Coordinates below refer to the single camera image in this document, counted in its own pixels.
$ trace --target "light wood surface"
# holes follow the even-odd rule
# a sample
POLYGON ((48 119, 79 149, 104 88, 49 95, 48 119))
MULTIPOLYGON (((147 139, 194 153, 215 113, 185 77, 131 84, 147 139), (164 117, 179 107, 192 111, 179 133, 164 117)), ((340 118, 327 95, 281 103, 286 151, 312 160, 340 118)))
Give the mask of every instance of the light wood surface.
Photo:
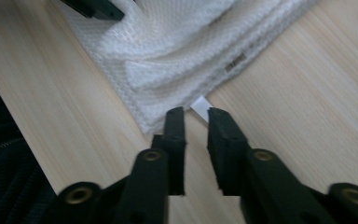
MULTIPOLYGON (((57 192, 116 182, 150 145, 47 0, 0 0, 0 93, 57 192)), ((304 184, 358 185, 358 1, 320 1, 208 98, 304 184)), ((170 198, 170 223, 243 223, 238 198, 217 190, 206 134, 187 112, 186 197, 170 198)))

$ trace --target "black object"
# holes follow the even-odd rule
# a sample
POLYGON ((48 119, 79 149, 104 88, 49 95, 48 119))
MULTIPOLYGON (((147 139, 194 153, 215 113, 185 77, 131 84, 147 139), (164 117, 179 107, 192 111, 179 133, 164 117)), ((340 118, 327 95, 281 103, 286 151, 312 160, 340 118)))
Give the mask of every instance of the black object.
POLYGON ((164 134, 141 151, 131 174, 107 189, 89 182, 66 188, 44 223, 143 223, 168 220, 168 195, 184 195, 185 123, 182 107, 166 116, 164 134))
MULTIPOLYGON (((327 195, 302 185, 277 155, 251 149, 228 112, 209 110, 208 151, 224 195, 241 196, 247 224, 358 224, 358 186, 331 186, 327 195)), ((164 134, 138 154, 129 176, 107 189, 80 182, 65 189, 45 223, 143 223, 168 220, 168 195, 184 195, 182 108, 167 113, 164 134)))
POLYGON ((0 97, 0 223, 40 223, 55 197, 0 97))
POLYGON ((108 0, 62 0, 87 18, 120 21, 124 13, 108 0))
POLYGON ((248 224, 358 224, 358 186, 332 185, 324 195, 302 185, 277 155, 251 149, 228 112, 209 110, 208 150, 224 195, 241 196, 248 224))

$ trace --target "towel label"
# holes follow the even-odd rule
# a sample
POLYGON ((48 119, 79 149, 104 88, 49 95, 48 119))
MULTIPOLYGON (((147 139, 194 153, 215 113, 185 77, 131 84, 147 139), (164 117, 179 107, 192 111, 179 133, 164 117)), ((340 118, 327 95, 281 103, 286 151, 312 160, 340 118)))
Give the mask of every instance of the towel label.
POLYGON ((246 60, 246 56, 244 53, 242 53, 240 56, 238 56, 232 63, 229 63, 226 66, 226 72, 231 71, 235 66, 237 66, 240 62, 246 60))
POLYGON ((209 122, 208 110, 213 106, 204 96, 199 97, 199 99, 197 99, 190 107, 196 111, 200 117, 205 119, 207 123, 209 122))

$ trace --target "wood grain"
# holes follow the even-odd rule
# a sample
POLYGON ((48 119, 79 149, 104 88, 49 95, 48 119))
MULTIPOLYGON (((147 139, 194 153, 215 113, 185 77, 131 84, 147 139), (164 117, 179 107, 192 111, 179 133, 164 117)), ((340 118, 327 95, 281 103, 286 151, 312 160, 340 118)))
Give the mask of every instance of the wood grain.
MULTIPOLYGON (((0 93, 57 192, 106 187, 149 147, 47 0, 0 0, 0 93)), ((208 98, 305 184, 358 185, 358 1, 320 1, 208 98)), ((170 198, 170 223, 243 223, 238 198, 217 190, 206 134, 186 113, 186 197, 170 198)))

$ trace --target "small white tag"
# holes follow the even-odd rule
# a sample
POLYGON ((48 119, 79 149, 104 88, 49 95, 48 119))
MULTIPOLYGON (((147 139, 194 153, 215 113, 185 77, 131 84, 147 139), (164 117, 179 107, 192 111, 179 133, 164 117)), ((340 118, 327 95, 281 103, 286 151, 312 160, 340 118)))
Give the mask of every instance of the small white tag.
POLYGON ((209 122, 208 110, 213 107, 205 97, 200 96, 191 106, 205 121, 209 122))

